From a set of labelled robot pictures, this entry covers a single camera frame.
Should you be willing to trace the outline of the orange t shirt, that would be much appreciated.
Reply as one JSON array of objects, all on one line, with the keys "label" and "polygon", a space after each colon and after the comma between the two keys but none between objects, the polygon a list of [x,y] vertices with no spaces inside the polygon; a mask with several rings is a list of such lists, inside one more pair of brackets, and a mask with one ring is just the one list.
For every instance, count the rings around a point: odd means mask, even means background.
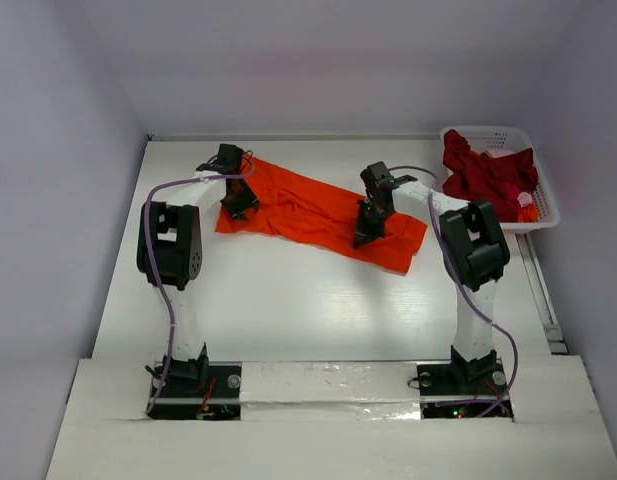
[{"label": "orange t shirt", "polygon": [[302,176],[257,157],[255,172],[246,182],[260,201],[259,209],[245,220],[230,217],[222,208],[215,231],[283,237],[345,257],[405,274],[420,250],[427,225],[396,213],[386,222],[386,236],[355,248],[357,193]]}]

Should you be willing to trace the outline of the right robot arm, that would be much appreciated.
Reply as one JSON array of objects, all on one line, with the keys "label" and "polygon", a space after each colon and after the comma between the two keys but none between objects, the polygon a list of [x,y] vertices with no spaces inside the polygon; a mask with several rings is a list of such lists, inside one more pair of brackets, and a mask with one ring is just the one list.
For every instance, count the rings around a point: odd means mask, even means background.
[{"label": "right robot arm", "polygon": [[447,362],[417,366],[415,381],[428,397],[487,395],[495,374],[505,378],[492,339],[494,297],[510,251],[493,205],[445,195],[411,175],[395,177],[382,162],[360,173],[365,198],[358,202],[353,246],[387,235],[387,221],[403,213],[433,229],[444,267],[457,291],[456,332]]}]

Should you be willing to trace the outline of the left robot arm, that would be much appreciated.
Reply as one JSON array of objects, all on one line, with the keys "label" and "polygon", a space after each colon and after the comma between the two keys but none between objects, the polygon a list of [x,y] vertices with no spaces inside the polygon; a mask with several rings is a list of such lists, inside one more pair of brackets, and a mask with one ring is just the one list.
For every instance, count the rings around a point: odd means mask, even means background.
[{"label": "left robot arm", "polygon": [[202,216],[219,204],[231,220],[245,221],[260,201],[247,179],[253,153],[221,144],[192,176],[153,187],[142,205],[137,268],[161,296],[168,315],[168,344],[162,363],[148,372],[156,392],[198,396],[209,388],[210,361],[191,283],[203,263]]}]

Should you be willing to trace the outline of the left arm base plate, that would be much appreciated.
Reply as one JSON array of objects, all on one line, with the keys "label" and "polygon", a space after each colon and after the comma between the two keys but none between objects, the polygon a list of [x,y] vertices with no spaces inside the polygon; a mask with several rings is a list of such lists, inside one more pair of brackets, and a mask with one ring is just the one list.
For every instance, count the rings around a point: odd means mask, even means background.
[{"label": "left arm base plate", "polygon": [[153,420],[232,421],[241,417],[241,363],[211,363],[205,385],[168,374],[156,401],[162,367],[151,387],[148,417]]}]

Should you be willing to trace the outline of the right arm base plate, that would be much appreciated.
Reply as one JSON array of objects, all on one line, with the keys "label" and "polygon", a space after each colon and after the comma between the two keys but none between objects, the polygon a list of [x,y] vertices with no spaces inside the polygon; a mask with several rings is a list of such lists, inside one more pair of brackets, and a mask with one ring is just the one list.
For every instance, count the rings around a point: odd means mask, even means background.
[{"label": "right arm base plate", "polygon": [[450,363],[418,364],[416,375],[408,381],[408,386],[419,392],[423,419],[514,417],[509,396],[498,403],[507,388],[500,361],[493,371],[467,384],[453,377]]}]

